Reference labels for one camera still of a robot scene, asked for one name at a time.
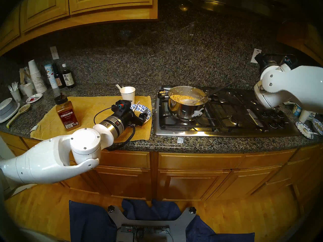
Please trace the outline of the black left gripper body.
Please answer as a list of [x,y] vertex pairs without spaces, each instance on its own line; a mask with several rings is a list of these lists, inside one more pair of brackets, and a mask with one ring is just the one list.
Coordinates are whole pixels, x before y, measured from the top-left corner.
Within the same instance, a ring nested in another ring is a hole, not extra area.
[[137,118],[131,105],[117,105],[116,118],[123,124],[123,127],[127,126],[139,126],[137,124]]

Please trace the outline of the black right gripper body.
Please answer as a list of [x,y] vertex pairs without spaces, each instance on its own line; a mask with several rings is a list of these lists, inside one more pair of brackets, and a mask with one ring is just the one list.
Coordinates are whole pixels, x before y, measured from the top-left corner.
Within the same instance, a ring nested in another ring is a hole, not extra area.
[[263,54],[258,53],[255,56],[255,61],[259,64],[259,72],[263,73],[263,71],[270,67],[270,66],[277,66],[276,61],[273,59],[273,57],[276,56],[276,54]]

